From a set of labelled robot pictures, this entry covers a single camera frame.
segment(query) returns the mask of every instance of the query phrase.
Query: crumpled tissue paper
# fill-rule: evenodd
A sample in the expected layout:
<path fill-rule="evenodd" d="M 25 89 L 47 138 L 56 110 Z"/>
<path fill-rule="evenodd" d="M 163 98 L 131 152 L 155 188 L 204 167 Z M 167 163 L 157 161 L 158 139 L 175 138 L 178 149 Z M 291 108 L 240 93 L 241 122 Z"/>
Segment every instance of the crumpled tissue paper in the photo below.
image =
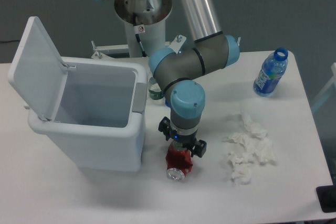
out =
<path fill-rule="evenodd" d="M 244 132 L 234 132 L 224 139 L 244 147 L 242 153 L 230 152 L 228 158 L 232 163 L 232 180 L 236 185 L 249 184 L 251 181 L 251 167 L 254 163 L 275 163 L 272 141 L 266 137 L 266 129 L 257 122 L 253 122 L 250 115 L 242 113 Z"/>

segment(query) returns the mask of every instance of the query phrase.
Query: silver metal pole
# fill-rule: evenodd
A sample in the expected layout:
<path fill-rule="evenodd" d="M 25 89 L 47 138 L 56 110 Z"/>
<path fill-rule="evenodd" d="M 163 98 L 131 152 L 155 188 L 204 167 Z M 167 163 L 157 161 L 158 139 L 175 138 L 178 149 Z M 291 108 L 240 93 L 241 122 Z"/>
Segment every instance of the silver metal pole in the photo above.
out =
<path fill-rule="evenodd" d="M 194 40 L 221 31 L 212 0 L 182 0 Z"/>

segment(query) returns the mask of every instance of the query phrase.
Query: white trash bin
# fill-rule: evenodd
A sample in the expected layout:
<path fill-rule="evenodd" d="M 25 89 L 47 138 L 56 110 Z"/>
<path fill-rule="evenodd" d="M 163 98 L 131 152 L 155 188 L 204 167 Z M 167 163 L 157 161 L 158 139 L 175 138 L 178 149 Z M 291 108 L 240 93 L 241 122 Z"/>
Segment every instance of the white trash bin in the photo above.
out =
<path fill-rule="evenodd" d="M 137 171 L 147 72 L 139 64 L 61 57 L 38 17 L 28 20 L 8 80 L 28 123 L 79 167 Z"/>

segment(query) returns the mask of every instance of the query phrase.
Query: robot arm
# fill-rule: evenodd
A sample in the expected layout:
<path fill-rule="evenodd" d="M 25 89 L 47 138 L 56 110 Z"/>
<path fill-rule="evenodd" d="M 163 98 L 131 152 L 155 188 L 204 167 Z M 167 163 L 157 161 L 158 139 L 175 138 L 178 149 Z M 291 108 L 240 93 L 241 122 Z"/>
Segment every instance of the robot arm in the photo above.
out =
<path fill-rule="evenodd" d="M 172 138 L 190 150 L 191 156 L 202 157 L 206 142 L 196 140 L 196 133 L 205 93 L 193 79 L 235 63 L 239 46 L 232 36 L 223 35 L 211 0 L 182 0 L 182 3 L 195 47 L 178 55 L 171 48 L 157 50 L 150 54 L 149 66 L 171 105 L 170 120 L 164 118 L 159 131 L 166 140 Z M 162 12 L 164 0 L 115 0 L 114 5 L 119 17 L 134 25 L 155 24 L 171 9 L 170 2 L 170 8 Z"/>
<path fill-rule="evenodd" d="M 182 143 L 191 156 L 202 157 L 206 142 L 196 140 L 205 105 L 203 88 L 191 81 L 223 69 L 239 58 L 239 46 L 232 36 L 223 36 L 211 0 L 182 0 L 195 47 L 176 54 L 170 48 L 155 52 L 149 65 L 168 103 L 171 119 L 159 126 L 166 140 Z"/>

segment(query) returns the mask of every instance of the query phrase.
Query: open lid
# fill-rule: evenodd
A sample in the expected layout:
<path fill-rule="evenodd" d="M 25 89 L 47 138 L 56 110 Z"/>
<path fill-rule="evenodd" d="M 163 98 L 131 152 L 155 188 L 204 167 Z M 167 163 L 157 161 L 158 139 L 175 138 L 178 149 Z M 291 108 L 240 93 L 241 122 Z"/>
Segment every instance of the open lid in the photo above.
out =
<path fill-rule="evenodd" d="M 57 113 L 67 64 L 38 17 L 30 17 L 8 73 L 8 81 L 43 121 Z"/>

